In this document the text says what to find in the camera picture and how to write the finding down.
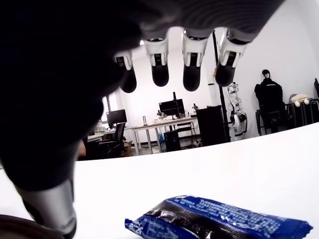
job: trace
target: black pole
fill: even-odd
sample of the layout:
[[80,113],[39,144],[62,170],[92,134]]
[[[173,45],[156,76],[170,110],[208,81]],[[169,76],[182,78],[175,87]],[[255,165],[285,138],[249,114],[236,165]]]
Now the black pole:
[[[217,63],[218,63],[218,51],[217,51],[217,43],[216,43],[217,41],[216,41],[215,30],[213,31],[213,42],[214,42],[214,50],[215,50],[215,61],[216,61],[216,65],[217,65]],[[227,140],[227,142],[230,142],[228,119],[227,119],[227,110],[226,110],[226,105],[225,105],[225,98],[224,98],[223,88],[221,86],[219,86],[219,94],[220,94],[221,108],[223,110],[223,116],[224,116],[224,128],[225,128],[226,140]]]

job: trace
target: black robot fingertip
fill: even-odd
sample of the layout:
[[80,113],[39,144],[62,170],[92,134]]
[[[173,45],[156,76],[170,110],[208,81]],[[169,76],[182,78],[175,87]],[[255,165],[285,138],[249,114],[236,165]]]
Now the black robot fingertip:
[[135,76],[135,71],[132,66],[131,70],[125,70],[124,71],[124,82],[121,85],[121,89],[125,93],[132,93],[136,89],[136,76]]
[[183,84],[188,91],[196,91],[200,83],[200,67],[185,66],[183,74]]
[[168,65],[152,66],[152,76],[155,85],[166,86],[169,80]]
[[235,68],[232,66],[223,66],[218,62],[216,68],[216,82],[219,86],[227,87],[234,79]]

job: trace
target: desk leg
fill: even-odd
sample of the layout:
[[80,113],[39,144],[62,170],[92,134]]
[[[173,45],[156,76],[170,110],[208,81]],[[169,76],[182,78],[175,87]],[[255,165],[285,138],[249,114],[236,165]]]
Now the desk leg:
[[149,132],[148,129],[146,129],[146,136],[148,137],[149,149],[150,149],[150,151],[151,151],[151,154],[153,154],[152,144],[151,144],[151,138],[150,138],[150,132]]
[[159,151],[161,152],[161,146],[160,146],[160,138],[159,138],[158,128],[155,128],[155,132],[156,132],[156,139],[158,140]]
[[136,156],[139,156],[140,152],[139,152],[139,146],[138,146],[138,140],[136,138],[136,134],[137,131],[133,130],[133,143],[134,143],[134,148],[135,148],[135,152],[136,152]]
[[140,141],[140,135],[139,135],[139,132],[136,131],[136,135],[138,137],[138,145],[139,145],[139,149],[142,149],[142,146],[141,146],[141,141]]

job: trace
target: office chair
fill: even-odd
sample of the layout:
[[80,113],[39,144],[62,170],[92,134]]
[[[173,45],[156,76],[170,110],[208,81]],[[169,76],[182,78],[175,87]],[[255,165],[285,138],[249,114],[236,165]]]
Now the office chair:
[[126,123],[119,123],[116,126],[114,140],[99,140],[87,143],[87,155],[80,160],[94,160],[105,158],[116,158],[122,156],[124,151],[123,134]]

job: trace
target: computer tower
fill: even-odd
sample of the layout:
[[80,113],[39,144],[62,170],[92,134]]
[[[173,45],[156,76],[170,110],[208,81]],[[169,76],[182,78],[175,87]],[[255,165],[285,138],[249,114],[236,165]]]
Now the computer tower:
[[196,114],[203,146],[227,142],[221,106],[197,110]]
[[164,139],[167,152],[180,150],[178,131],[173,130],[164,133]]

